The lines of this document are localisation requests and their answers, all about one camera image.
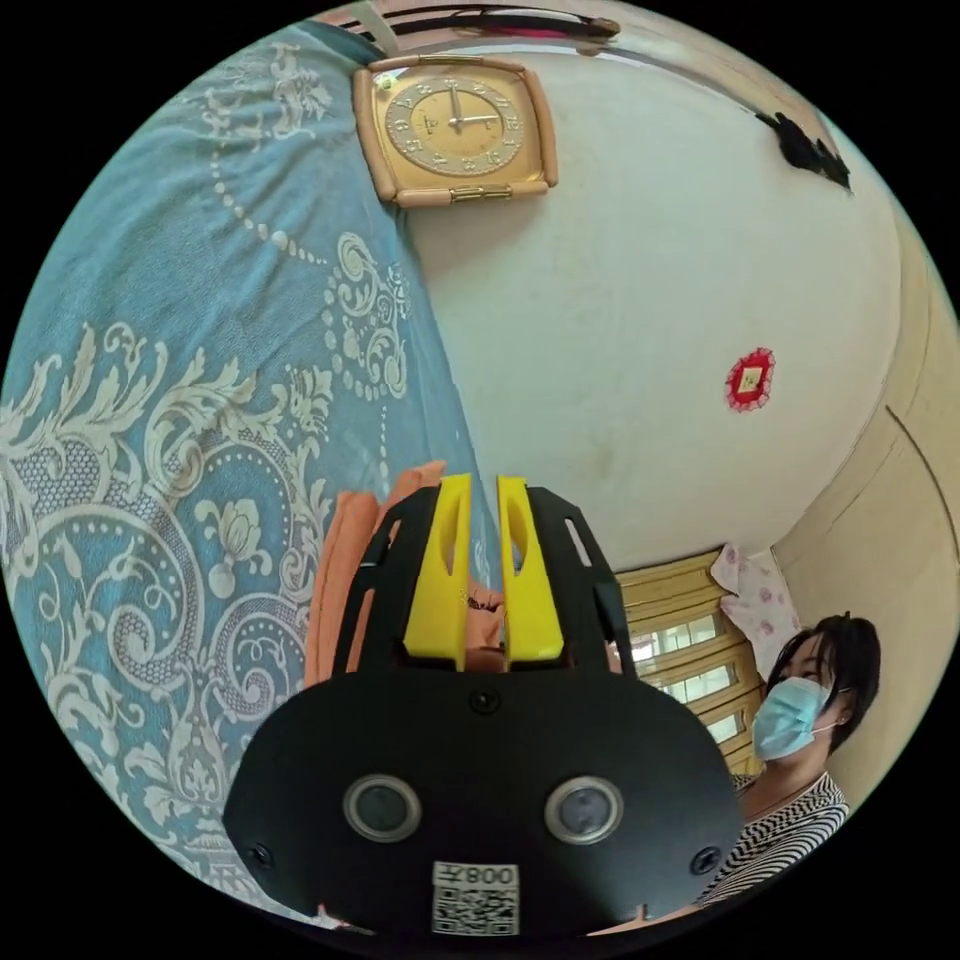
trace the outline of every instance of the white sticker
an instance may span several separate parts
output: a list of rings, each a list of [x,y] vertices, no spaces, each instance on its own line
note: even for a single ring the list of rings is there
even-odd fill
[[[490,863],[434,863],[433,932],[510,937],[520,932],[520,871]]]

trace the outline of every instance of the clock hand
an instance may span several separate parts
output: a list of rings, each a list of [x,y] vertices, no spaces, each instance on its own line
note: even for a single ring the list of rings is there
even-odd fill
[[[450,88],[450,102],[453,105],[453,119],[450,121],[450,126],[459,133],[460,124],[463,123],[463,111],[460,109],[460,98],[457,96],[456,87]]]
[[[460,117],[456,120],[450,121],[450,126],[456,125],[458,128],[462,127],[465,123],[489,123],[491,120],[499,120],[500,118],[496,114],[491,114],[487,117]]]

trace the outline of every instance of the orange towel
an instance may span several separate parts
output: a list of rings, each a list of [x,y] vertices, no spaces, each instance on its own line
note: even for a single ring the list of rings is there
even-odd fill
[[[435,487],[440,483],[446,463],[434,460],[397,478],[383,505],[377,504],[372,493],[341,493],[330,529],[323,541],[323,550],[317,564],[313,601],[307,623],[306,674],[304,687],[329,679],[340,637],[343,612],[353,578],[360,568],[364,551],[374,533],[396,503],[416,493],[421,487]],[[503,625],[503,596],[470,582],[467,610],[467,628],[464,642],[467,649],[467,669],[500,672],[504,668],[500,652],[500,629]],[[364,598],[357,619],[347,671],[357,669],[360,649],[370,614],[372,594]]]

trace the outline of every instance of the striped shirt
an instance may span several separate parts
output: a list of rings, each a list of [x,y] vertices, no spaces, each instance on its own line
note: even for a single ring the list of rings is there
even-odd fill
[[[755,779],[734,775],[737,792],[743,793]],[[697,906],[719,903],[793,866],[837,832],[849,809],[840,788],[825,773],[779,810],[744,826]]]

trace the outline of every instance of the blue surgical mask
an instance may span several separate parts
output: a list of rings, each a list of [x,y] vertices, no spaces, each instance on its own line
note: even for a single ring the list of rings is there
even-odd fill
[[[801,677],[776,684],[753,718],[753,752],[757,759],[779,760],[813,743],[813,735],[820,732],[814,724],[829,698],[829,690]]]

